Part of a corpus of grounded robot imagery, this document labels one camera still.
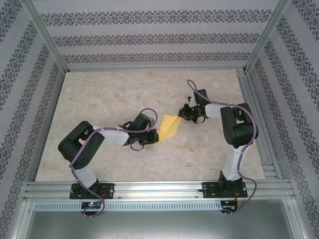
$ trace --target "damask wallpaper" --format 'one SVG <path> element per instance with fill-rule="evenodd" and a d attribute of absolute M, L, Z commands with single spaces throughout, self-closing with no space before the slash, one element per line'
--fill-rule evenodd
<path fill-rule="evenodd" d="M 250 72 L 285 178 L 319 238 L 319 1 L 287 6 Z"/>
<path fill-rule="evenodd" d="M 0 0 L 0 239 L 35 172 L 64 76 L 18 0 Z"/>
<path fill-rule="evenodd" d="M 278 0 L 35 0 L 69 69 L 243 67 Z"/>

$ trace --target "metal floor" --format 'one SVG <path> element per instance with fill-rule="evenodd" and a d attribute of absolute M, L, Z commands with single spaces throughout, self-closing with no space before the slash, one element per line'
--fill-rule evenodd
<path fill-rule="evenodd" d="M 80 212 L 34 212 L 28 239 L 290 239 L 282 200 L 251 201 L 241 213 L 219 211 L 106 212 L 87 219 Z"/>

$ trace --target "yellow fabric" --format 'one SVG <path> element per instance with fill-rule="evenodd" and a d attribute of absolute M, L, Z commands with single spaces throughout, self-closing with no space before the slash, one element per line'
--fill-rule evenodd
<path fill-rule="evenodd" d="M 158 130 L 159 142 L 176 134 L 180 117 L 164 115 Z"/>

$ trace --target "robotic arm base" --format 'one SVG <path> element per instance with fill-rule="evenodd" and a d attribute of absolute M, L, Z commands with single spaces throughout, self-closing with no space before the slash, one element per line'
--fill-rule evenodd
<path fill-rule="evenodd" d="M 90 188 L 91 191 L 100 195 L 103 199 L 113 199 L 114 194 L 114 184 L 113 183 L 99 183 L 96 180 Z M 96 196 L 92 195 L 86 191 L 80 184 L 73 183 L 70 191 L 70 199 L 98 199 Z"/>
<path fill-rule="evenodd" d="M 202 183 L 200 192 L 204 193 L 204 198 L 235 198 L 236 193 L 238 198 L 248 197 L 246 184 L 242 178 L 227 181 L 222 172 L 217 182 Z"/>

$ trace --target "beige marble board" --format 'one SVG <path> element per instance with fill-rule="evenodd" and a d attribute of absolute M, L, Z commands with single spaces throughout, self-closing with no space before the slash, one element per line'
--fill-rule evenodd
<path fill-rule="evenodd" d="M 67 73 L 56 107 L 36 181 L 74 181 L 69 162 L 57 150 L 59 142 L 81 121 L 116 127 L 134 120 L 143 108 L 159 115 L 176 115 L 187 103 L 192 79 L 210 99 L 242 103 L 234 70 L 126 71 Z M 203 124 L 181 120 L 177 134 L 135 152 L 129 146 L 104 146 L 91 165 L 100 181 L 216 180 L 226 160 L 227 146 L 221 119 Z M 254 179 L 265 179 L 256 144 L 242 170 Z"/>

